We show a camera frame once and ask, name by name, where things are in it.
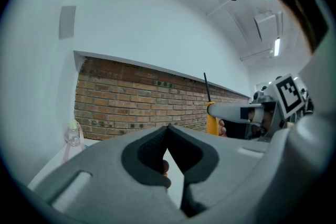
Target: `ceiling light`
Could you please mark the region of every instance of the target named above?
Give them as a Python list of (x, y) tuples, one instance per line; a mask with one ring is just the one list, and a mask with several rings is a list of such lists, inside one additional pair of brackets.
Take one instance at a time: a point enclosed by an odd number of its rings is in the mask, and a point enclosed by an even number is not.
[(274, 56), (278, 56), (279, 55), (279, 49), (280, 49), (280, 38), (278, 38), (275, 41), (275, 46), (274, 46)]

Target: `plastic bottle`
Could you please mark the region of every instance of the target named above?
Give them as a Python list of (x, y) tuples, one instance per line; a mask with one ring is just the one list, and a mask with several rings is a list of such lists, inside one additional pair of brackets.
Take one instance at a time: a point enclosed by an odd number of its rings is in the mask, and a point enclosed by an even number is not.
[(64, 134), (64, 139), (71, 146), (79, 145), (79, 130), (76, 120), (69, 121), (67, 131)]

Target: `white table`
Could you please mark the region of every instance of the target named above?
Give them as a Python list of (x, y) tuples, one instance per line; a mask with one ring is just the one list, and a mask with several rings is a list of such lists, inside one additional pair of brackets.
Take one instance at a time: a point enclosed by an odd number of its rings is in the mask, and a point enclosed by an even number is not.
[[(91, 139), (86, 139), (86, 138), (84, 139), (84, 144), (86, 146), (91, 146), (99, 142), (100, 141), (97, 141), (97, 140), (91, 140)], [(53, 170), (55, 170), (57, 167), (62, 165), (62, 160), (63, 160), (65, 149), (66, 149), (66, 145), (40, 170), (40, 172), (38, 172), (38, 174), (29, 183), (28, 185), (29, 189), (34, 191), (37, 185), (47, 175), (49, 175)], [(69, 159), (73, 158), (81, 151), (82, 150), (80, 146), (71, 147), (70, 153), (69, 153)], [(178, 166), (176, 165), (172, 155), (170, 154), (168, 150), (164, 154), (163, 159), (165, 159), (169, 163), (168, 178), (172, 182), (172, 185), (168, 189), (167, 194), (171, 198), (172, 202), (176, 205), (176, 207), (179, 208), (181, 204), (181, 200), (182, 200), (184, 176), (181, 173)]]

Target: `orange object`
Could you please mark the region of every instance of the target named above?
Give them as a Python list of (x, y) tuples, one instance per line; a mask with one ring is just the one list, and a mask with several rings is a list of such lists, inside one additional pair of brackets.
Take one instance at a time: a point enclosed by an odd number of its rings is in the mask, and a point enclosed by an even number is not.
[[(208, 107), (209, 105), (215, 104), (215, 102), (208, 102), (206, 106)], [(207, 134), (213, 134), (213, 135), (219, 135), (218, 132), (219, 126), (218, 126), (218, 121), (216, 117), (212, 117), (211, 115), (207, 115), (207, 120), (206, 120), (206, 133)]]

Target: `brick wall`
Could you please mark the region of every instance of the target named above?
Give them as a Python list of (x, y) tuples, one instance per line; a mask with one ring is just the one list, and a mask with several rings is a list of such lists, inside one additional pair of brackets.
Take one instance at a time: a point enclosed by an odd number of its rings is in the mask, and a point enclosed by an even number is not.
[[(248, 98), (210, 86), (212, 101)], [(76, 87), (75, 119), (84, 136), (104, 140), (140, 129), (184, 126), (205, 132), (205, 84), (148, 68), (87, 58)]]

